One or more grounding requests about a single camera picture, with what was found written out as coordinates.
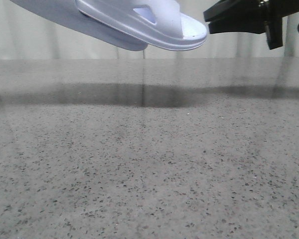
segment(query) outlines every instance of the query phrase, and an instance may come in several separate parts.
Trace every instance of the white backdrop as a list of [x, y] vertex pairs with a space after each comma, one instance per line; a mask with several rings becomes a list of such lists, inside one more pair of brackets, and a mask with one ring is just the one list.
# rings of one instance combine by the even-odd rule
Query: white backdrop
[[[182, 11], [203, 21], [203, 11], [217, 0], [178, 0]], [[285, 47], [269, 51], [266, 36], [222, 33], [208, 36], [200, 48], [170, 52], [149, 46], [129, 52], [83, 35], [0, 0], [0, 59], [127, 59], [299, 56], [299, 13], [284, 19]]]

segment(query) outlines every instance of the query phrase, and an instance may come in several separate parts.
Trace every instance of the slide sandal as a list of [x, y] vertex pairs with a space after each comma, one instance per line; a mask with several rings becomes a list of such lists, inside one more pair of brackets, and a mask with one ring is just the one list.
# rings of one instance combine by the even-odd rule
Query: slide sandal
[[75, 0], [87, 16], [151, 45], [173, 51], [201, 46], [206, 27], [175, 0]]
[[62, 26], [127, 50], [142, 51], [148, 46], [141, 40], [82, 14], [76, 7], [75, 0], [11, 0], [11, 2]]

